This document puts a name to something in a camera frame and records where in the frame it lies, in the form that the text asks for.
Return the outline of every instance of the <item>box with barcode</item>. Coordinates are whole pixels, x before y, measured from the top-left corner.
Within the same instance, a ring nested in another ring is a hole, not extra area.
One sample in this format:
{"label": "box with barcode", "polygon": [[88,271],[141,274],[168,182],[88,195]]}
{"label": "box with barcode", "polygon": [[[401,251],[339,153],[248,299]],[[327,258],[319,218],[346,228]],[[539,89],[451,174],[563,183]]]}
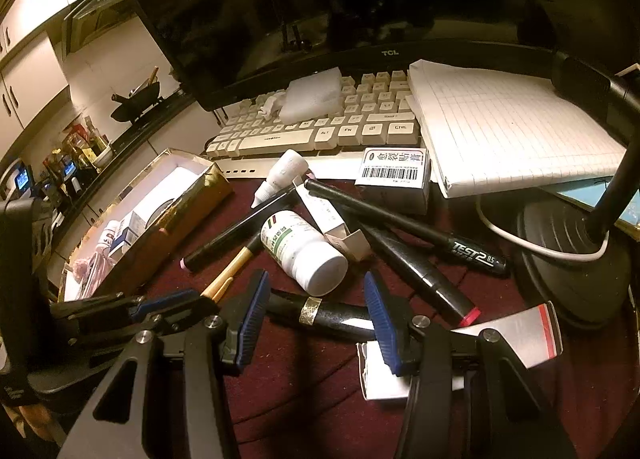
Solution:
{"label": "box with barcode", "polygon": [[366,149],[356,179],[363,198],[406,214],[426,214],[431,160],[427,149]]}

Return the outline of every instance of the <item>dark red tablecloth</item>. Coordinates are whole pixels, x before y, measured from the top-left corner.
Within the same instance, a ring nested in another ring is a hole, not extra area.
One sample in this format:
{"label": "dark red tablecloth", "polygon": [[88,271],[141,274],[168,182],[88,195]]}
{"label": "dark red tablecloth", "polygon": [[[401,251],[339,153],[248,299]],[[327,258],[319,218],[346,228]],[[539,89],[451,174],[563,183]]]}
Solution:
{"label": "dark red tablecloth", "polygon": [[[159,270],[146,288],[149,297],[185,287],[202,291],[236,254],[238,248],[230,250],[197,275],[186,273],[178,264],[189,251],[249,211],[260,181],[233,180],[232,184],[235,195],[218,207]],[[333,184],[354,192],[353,184]],[[448,206],[444,201],[430,206],[430,217],[443,229],[450,228],[452,216]],[[303,207],[295,210],[308,218]],[[471,208],[456,210],[455,221],[459,233],[490,241],[504,253],[510,253],[510,245],[486,230]],[[416,239],[408,240],[421,244]],[[496,279],[462,265],[441,262],[435,256],[431,258],[480,307],[479,321],[513,314],[526,307],[513,276]],[[344,282],[327,298],[364,305],[362,277],[372,265],[381,271],[391,292],[412,296],[411,288],[374,257],[370,262],[351,265]],[[262,252],[237,277],[231,295],[245,287],[257,267],[269,272],[272,287],[302,293]],[[416,312],[434,315],[433,309],[415,296],[412,306]],[[562,356],[539,365],[533,374],[556,407],[580,459],[591,459],[613,436],[636,397],[638,348],[634,325],[630,314],[622,312],[597,333],[563,330],[563,343]],[[266,319],[253,362],[240,378],[228,378],[226,388],[243,459],[393,457],[404,404],[364,401],[354,344],[301,333]],[[461,396],[456,395],[455,400],[453,456],[460,452],[463,431]]]}

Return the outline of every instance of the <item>kitchen wall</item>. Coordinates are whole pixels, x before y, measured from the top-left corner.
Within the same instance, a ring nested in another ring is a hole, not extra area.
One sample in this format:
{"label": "kitchen wall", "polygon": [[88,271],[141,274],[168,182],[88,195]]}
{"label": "kitchen wall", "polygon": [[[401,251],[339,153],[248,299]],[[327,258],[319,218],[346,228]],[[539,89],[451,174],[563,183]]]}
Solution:
{"label": "kitchen wall", "polygon": [[44,169],[42,160],[62,141],[62,129],[79,114],[90,115],[94,125],[110,140],[131,126],[111,119],[118,106],[114,93],[128,96],[159,67],[160,94],[169,96],[178,83],[169,75],[171,66],[139,18],[135,17],[105,33],[62,60],[60,44],[54,46],[71,90],[71,103],[53,114],[30,140],[22,158],[33,167],[34,176]]}

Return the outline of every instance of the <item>screw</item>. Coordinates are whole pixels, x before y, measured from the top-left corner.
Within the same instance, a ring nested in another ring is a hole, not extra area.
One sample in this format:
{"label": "screw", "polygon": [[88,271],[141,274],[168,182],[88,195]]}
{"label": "screw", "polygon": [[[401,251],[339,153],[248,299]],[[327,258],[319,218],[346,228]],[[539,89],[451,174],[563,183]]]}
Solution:
{"label": "screw", "polygon": [[216,329],[222,325],[222,318],[217,314],[213,316],[207,316],[204,319],[204,325],[207,329]]}
{"label": "screw", "polygon": [[138,342],[139,344],[146,344],[153,337],[154,337],[153,331],[148,331],[148,330],[140,331],[139,333],[136,334],[136,342]]}
{"label": "screw", "polygon": [[485,329],[484,331],[482,331],[482,338],[484,338],[488,342],[491,342],[492,344],[495,344],[496,342],[500,341],[500,333],[498,333],[498,331],[496,331],[495,329]]}
{"label": "screw", "polygon": [[431,320],[429,320],[429,317],[423,314],[417,314],[411,319],[411,323],[414,324],[415,327],[426,329],[431,325]]}

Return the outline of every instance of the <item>green label stripe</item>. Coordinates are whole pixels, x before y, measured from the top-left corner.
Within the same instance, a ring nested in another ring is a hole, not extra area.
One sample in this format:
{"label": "green label stripe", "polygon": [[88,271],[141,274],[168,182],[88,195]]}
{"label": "green label stripe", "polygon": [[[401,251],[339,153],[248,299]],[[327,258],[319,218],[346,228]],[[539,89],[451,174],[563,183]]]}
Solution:
{"label": "green label stripe", "polygon": [[291,233],[291,228],[287,228],[286,230],[284,230],[283,233],[281,233],[278,238],[276,239],[276,242],[273,245],[273,255],[277,255],[278,254],[278,246],[280,246],[280,243],[284,240],[284,238],[289,235]]}

